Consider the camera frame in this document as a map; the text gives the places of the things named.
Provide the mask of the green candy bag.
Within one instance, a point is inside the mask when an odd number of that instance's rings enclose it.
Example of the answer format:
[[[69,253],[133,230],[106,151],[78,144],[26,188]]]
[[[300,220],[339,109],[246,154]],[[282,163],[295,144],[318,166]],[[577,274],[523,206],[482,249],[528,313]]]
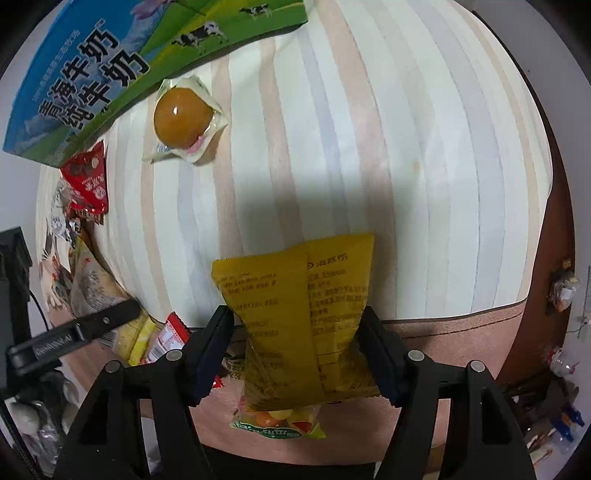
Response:
[[[230,426],[273,440],[325,439],[318,412],[318,406],[256,411],[246,406],[245,402],[240,402]]]

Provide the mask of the red white packet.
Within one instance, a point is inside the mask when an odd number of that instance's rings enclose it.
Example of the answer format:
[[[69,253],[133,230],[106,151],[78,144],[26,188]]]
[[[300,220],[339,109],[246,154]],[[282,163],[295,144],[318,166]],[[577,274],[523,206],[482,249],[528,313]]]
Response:
[[[175,312],[171,312],[155,339],[150,341],[140,363],[154,363],[169,351],[180,350],[189,338],[190,330]]]

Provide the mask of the large yellow black snack bag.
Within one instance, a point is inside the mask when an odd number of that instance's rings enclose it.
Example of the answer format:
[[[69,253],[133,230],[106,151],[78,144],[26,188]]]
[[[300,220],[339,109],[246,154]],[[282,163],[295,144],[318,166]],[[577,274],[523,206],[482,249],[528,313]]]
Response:
[[[96,315],[103,333],[99,339],[130,366],[143,362],[156,322],[145,309],[133,303],[114,277],[78,238],[70,255],[72,285],[70,310],[74,317]]]

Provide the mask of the striped cat blanket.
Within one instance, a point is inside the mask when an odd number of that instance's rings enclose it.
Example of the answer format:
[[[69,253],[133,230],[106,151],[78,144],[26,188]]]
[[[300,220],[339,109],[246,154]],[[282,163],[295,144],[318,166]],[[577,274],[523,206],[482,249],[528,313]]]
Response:
[[[434,360],[498,373],[553,183],[517,66],[455,1],[311,1],[308,22],[195,69],[228,115],[200,164],[147,164],[152,98],[106,130],[94,238],[157,320],[208,321],[217,259],[376,237],[370,306]]]

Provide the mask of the cardboard milk box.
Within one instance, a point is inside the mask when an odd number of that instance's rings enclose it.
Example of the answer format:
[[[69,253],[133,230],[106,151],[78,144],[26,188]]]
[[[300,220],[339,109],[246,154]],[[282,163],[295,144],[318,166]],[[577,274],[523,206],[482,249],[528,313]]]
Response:
[[[3,149],[59,167],[163,79],[307,20],[301,1],[70,1],[32,58]]]

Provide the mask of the floor clutter bottles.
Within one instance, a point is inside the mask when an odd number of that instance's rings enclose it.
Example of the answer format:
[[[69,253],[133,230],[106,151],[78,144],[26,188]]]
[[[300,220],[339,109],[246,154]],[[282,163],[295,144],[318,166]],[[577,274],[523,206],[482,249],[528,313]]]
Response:
[[[572,260],[563,260],[549,282],[547,312],[565,313],[581,286]],[[574,450],[580,431],[586,427],[584,416],[573,403],[579,394],[573,378],[580,361],[564,347],[553,346],[544,352],[542,363],[541,372],[505,390],[534,468],[555,452]]]

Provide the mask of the red chocolate ball packet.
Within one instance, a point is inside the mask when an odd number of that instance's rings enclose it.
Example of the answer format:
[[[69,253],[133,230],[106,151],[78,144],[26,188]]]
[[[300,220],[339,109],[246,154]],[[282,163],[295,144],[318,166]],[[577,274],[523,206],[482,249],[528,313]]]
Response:
[[[102,225],[109,208],[104,142],[68,159],[60,172],[70,188],[69,207],[80,218]]]

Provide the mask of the packaged braised egg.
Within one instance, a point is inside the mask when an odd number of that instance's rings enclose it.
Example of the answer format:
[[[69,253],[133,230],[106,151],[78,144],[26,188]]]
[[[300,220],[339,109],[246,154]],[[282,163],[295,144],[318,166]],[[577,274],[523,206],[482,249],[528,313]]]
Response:
[[[152,111],[155,144],[147,148],[142,161],[176,157],[195,164],[226,126],[228,117],[197,76],[166,79]]]

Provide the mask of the yellow crinkled snack bag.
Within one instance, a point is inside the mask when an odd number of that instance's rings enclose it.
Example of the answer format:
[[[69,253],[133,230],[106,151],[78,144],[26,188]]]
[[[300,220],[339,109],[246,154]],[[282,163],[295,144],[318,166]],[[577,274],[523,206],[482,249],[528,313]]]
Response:
[[[355,341],[375,237],[341,235],[266,255],[216,260],[211,277],[245,325],[245,402],[283,410],[378,389]]]

